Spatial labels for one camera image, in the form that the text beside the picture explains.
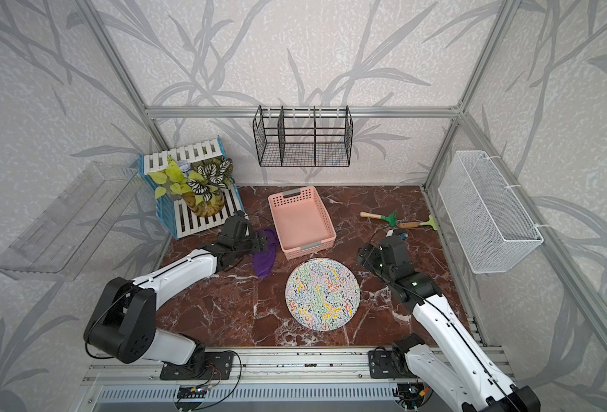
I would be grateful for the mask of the purple microfiber cloth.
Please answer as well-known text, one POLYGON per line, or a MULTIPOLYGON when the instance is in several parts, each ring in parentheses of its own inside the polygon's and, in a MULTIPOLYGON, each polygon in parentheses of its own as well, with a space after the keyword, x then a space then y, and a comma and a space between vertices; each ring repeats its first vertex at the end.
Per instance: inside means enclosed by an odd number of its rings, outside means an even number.
POLYGON ((255 275, 264 278, 272 273, 279 250, 279 240, 273 228, 266 228, 264 234, 267 237, 267 249, 253 255, 253 266, 255 275))

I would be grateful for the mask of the colourful squiggle pattern plate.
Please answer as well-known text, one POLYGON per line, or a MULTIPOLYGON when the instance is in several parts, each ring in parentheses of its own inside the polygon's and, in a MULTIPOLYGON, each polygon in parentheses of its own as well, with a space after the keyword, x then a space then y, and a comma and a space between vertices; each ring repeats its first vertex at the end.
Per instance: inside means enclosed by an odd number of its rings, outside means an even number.
POLYGON ((344 264, 319 257, 291 272, 284 298, 299 324, 312 331, 335 331, 354 318, 361 289, 356 276, 344 264))

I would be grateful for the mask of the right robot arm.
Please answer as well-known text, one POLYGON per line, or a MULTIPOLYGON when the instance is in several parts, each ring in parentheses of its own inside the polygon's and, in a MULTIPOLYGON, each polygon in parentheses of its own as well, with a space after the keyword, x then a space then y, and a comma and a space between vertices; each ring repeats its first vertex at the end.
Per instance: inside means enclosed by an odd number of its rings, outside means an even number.
POLYGON ((429 275, 414 269, 396 229, 359 249, 357 264, 385 283, 430 334, 446 357, 439 360, 416 335, 393 345, 395 364, 422 381, 453 411, 540 411, 533 389, 517 386, 477 344, 429 275))

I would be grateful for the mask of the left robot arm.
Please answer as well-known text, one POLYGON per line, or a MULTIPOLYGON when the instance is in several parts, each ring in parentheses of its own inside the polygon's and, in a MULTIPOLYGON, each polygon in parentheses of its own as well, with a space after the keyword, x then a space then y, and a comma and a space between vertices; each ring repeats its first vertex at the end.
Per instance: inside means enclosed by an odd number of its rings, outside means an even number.
POLYGON ((272 241, 267 230, 253 228, 246 214, 239 211, 225 221, 213 242, 147 275, 111 279, 84 329, 85 352, 90 355, 100 350, 104 359, 123 364, 161 362, 163 380, 207 378, 214 366, 204 344, 160 329, 157 313, 196 283, 234 268, 247 256, 267 252, 272 241))

